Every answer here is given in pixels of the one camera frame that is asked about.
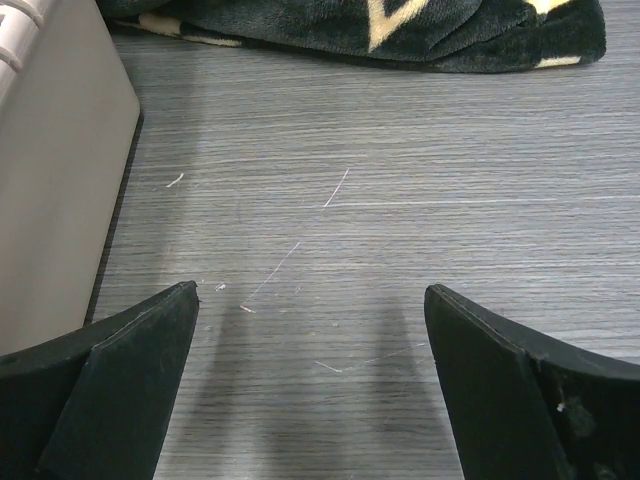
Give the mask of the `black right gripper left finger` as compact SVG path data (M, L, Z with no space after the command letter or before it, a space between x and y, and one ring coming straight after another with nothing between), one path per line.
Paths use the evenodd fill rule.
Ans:
M1 358L4 479L151 479L199 311L179 282Z

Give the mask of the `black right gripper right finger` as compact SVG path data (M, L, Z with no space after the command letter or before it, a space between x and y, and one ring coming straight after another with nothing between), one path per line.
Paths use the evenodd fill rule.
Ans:
M467 479L636 479L639 367L434 284L424 315Z

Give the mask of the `beige plastic tool box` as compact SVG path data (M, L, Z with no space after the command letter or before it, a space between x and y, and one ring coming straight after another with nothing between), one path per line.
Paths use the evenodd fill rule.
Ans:
M85 320L140 115L93 1L1 5L1 350Z

